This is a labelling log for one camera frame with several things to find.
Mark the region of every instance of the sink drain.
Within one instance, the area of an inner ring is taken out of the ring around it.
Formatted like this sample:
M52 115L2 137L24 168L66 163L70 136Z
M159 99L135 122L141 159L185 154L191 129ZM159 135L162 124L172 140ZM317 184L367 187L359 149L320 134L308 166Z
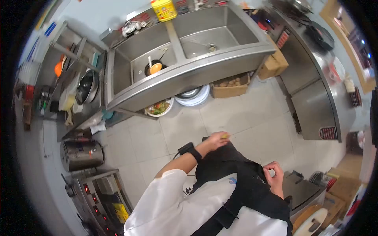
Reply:
M216 50L218 50L218 47L214 44L214 43L210 43L206 46L207 50L209 52L214 52Z

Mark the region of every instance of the person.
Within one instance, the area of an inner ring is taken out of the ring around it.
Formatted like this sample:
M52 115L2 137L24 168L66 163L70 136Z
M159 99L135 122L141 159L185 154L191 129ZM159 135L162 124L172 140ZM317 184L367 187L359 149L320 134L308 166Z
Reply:
M280 165L248 160L228 137L213 133L166 164L126 220L124 235L291 235ZM185 196L183 185L196 164L197 182Z

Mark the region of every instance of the blue strip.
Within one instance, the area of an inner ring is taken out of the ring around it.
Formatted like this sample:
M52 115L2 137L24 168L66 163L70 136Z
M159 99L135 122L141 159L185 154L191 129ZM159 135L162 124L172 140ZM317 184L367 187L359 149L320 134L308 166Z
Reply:
M54 28L55 28L55 26L56 26L56 24L54 23L54 25L52 26L52 28L50 29L50 31L47 33L47 37L51 34L51 32L54 30Z
M54 22L51 23L51 25L47 28L46 32L45 32L45 35L47 34L47 32L51 29L51 27L54 25Z
M37 45L38 40L39 40L39 37L37 38L36 42L34 43L33 47L31 48L31 51L29 52L29 55L28 55L28 57L26 58L26 61L29 61L30 58L31 58L31 56L33 55L33 52L34 52L34 50L35 50L35 48L36 48L36 45Z

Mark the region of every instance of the double sink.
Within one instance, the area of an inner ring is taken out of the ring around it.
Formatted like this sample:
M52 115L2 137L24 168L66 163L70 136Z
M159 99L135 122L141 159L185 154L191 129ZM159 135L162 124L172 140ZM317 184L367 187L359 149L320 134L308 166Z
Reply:
M257 69L274 46L237 5L203 8L155 24L110 49L108 110L137 111L198 86ZM148 57L167 68L147 76Z

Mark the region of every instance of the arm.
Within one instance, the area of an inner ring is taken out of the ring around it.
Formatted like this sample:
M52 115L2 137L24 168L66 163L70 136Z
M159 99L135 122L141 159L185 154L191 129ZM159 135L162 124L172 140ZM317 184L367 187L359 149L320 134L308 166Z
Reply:
M271 169L273 169L275 173L273 177L271 177L269 173L269 170ZM274 161L265 165L263 167L263 171L265 178L271 187L271 192L283 199L284 192L282 190L282 182L284 181L284 171L282 170L278 162Z
M223 139L222 136L224 135L229 136L226 132L216 132L212 133L211 136L203 141L202 143L198 144L195 149L199 152L202 156L202 159L211 151L215 151L217 148L226 145L229 142L228 138ZM197 164L196 159L190 153L185 153L182 156L170 161L166 164L155 176L155 178L160 178L164 172L173 169L179 169L185 171L185 173L189 173Z

